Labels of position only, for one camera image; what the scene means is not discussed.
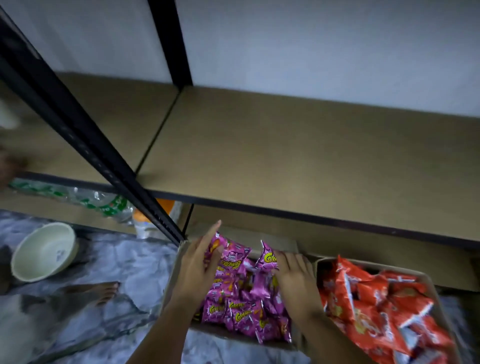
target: white wall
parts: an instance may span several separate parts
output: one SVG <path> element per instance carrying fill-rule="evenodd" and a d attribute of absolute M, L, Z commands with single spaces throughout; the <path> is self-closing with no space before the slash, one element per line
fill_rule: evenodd
<path fill-rule="evenodd" d="M 480 116 L 480 1 L 177 0 L 197 85 Z"/>
<path fill-rule="evenodd" d="M 0 0 L 56 71 L 171 83 L 147 0 Z"/>

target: bottom shelf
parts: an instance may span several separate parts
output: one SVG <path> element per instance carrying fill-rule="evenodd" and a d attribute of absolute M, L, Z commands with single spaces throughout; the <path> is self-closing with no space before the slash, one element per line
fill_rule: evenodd
<path fill-rule="evenodd" d="M 219 219 L 232 228 L 294 239 L 300 252 L 413 269 L 438 286 L 480 291 L 470 255 L 462 248 L 200 205 L 193 209 L 187 234 L 201 235 Z"/>
<path fill-rule="evenodd" d="M 0 193 L 0 209 L 95 229 L 136 234 L 133 226 L 119 224 L 114 219 L 104 218 L 100 213 L 83 206 L 70 205 L 41 196 L 19 194 L 8 189 Z"/>

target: box of red snacks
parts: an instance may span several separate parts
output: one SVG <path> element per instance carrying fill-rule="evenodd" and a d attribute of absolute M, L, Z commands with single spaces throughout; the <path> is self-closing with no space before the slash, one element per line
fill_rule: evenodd
<path fill-rule="evenodd" d="M 256 343 L 287 350 L 297 350 L 300 333 L 292 324 L 278 292 L 278 284 L 272 274 L 276 267 L 273 248 L 297 252 L 296 242 L 278 243 L 273 236 L 268 242 L 259 239 L 252 243 L 253 232 L 225 229 L 238 241 L 217 233 L 212 239 L 205 261 L 213 250 L 223 245 L 220 263 L 212 287 L 193 321 L 191 328 L 229 340 Z M 245 236 L 246 244 L 239 243 Z M 162 302 L 162 309 L 169 302 L 180 271 L 181 258 L 190 242 L 182 242 Z"/>
<path fill-rule="evenodd" d="M 426 274 L 340 256 L 318 259 L 314 271 L 325 313 L 377 363 L 461 363 Z"/>

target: white plastic bowl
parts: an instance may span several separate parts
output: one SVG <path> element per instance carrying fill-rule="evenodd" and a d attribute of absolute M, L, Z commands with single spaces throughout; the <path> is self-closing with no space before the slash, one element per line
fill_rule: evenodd
<path fill-rule="evenodd" d="M 24 282 L 36 282 L 64 270 L 78 252 L 70 225 L 53 222 L 22 240 L 12 258 L 12 274 Z"/>

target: wooden shelf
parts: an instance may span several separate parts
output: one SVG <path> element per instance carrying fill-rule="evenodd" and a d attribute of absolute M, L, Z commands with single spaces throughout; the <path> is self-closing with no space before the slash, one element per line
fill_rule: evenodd
<path fill-rule="evenodd" d="M 201 235 L 219 219 L 228 227 L 293 239 L 302 253 L 341 254 L 418 270 L 428 274 L 436 285 L 480 291 L 470 256 L 461 248 L 201 205 L 193 208 L 187 234 Z"/>
<path fill-rule="evenodd" d="M 480 241 L 480 121 L 183 90 L 140 170 L 153 191 Z"/>
<path fill-rule="evenodd" d="M 80 74 L 60 74 L 59 77 L 135 170 L 175 99 L 176 87 Z M 27 158 L 27 171 L 107 183 L 5 85 L 0 95 L 22 115 L 19 128 L 0 130 L 0 143 L 3 148 Z"/>
<path fill-rule="evenodd" d="M 136 235 L 133 226 L 117 223 L 112 218 L 105 218 L 99 212 L 84 206 L 58 202 L 41 196 L 29 196 L 4 190 L 0 193 L 0 209 L 20 212 L 37 218 L 48 218 L 82 226 Z"/>

